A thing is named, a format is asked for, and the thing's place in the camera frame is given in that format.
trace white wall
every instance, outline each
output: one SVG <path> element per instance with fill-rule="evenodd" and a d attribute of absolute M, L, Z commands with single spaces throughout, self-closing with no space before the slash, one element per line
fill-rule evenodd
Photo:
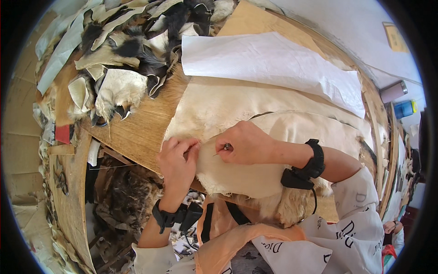
<path fill-rule="evenodd" d="M 423 202 L 425 188 L 426 188 L 425 183 L 418 183 L 415 186 L 415 191 L 413 192 L 412 201 L 409 203 L 408 206 L 418 208 L 418 209 L 421 207 L 421 203 Z"/>
<path fill-rule="evenodd" d="M 342 50 L 368 74 L 378 88 L 384 88 L 401 78 L 421 82 L 417 66 L 410 53 L 394 52 L 389 47 L 382 22 L 393 22 L 376 0 L 271 0 L 287 16 L 322 34 Z M 425 107 L 423 87 L 406 81 L 408 94 L 396 101 L 415 100 L 417 114 L 402 118 L 404 128 L 420 122 Z M 411 146 L 417 148 L 415 138 Z"/>

